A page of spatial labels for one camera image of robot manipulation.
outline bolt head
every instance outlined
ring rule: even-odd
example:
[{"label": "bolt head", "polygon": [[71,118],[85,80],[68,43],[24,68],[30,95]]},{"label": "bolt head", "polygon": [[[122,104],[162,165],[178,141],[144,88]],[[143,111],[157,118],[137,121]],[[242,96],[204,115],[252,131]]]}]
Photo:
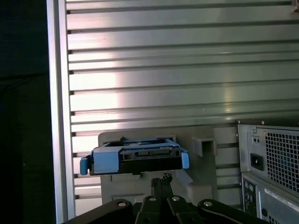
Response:
[{"label": "bolt head", "polygon": [[120,203],[118,203],[118,206],[124,207],[124,206],[126,206],[126,203],[125,202],[120,202]]},{"label": "bolt head", "polygon": [[205,205],[206,207],[211,207],[213,204],[212,204],[212,202],[204,202],[204,205]]},{"label": "bolt head", "polygon": [[179,201],[179,197],[178,197],[178,196],[174,196],[174,197],[172,198],[172,200],[175,201],[175,202],[177,202],[177,201]]}]

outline power supply fan grille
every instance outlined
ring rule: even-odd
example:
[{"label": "power supply fan grille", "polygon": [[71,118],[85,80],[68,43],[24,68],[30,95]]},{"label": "power supply fan grille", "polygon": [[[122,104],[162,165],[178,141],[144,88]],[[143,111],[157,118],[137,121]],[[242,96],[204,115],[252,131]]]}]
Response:
[{"label": "power supply fan grille", "polygon": [[265,140],[268,177],[299,193],[299,136],[268,133]]},{"label": "power supply fan grille", "polygon": [[276,221],[273,217],[269,216],[269,223],[271,224],[280,224],[278,221]]}]

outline white label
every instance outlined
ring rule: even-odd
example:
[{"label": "white label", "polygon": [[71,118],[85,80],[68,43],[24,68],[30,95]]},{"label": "white label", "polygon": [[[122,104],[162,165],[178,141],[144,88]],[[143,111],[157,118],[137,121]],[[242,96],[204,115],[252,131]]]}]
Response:
[{"label": "white label", "polygon": [[278,196],[277,194],[274,194],[273,192],[271,192],[271,191],[269,191],[269,190],[267,190],[267,189],[265,189],[265,192],[266,192],[268,195],[272,196],[273,198],[275,198],[275,199],[281,201],[283,204],[285,204],[285,205],[289,206],[290,208],[294,209],[295,211],[299,212],[299,207],[296,206],[296,205],[294,205],[293,203],[291,203],[291,202],[285,200],[285,199],[282,198],[281,196]]}]

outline dark background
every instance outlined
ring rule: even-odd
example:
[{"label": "dark background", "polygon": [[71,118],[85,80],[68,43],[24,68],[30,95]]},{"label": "dark background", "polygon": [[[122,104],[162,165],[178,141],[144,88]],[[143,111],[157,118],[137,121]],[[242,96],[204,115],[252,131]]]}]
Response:
[{"label": "dark background", "polygon": [[46,0],[0,3],[1,184],[11,221],[55,223]]}]

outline corrugated metal wall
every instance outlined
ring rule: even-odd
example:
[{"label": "corrugated metal wall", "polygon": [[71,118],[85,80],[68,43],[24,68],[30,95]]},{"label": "corrugated metal wall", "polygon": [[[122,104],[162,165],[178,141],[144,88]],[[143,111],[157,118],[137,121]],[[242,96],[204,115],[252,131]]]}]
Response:
[{"label": "corrugated metal wall", "polygon": [[[100,179],[79,178],[76,158],[97,146],[100,132],[299,112],[299,14],[289,0],[57,2],[77,214],[100,204]],[[219,175],[230,172],[238,175]]]}]

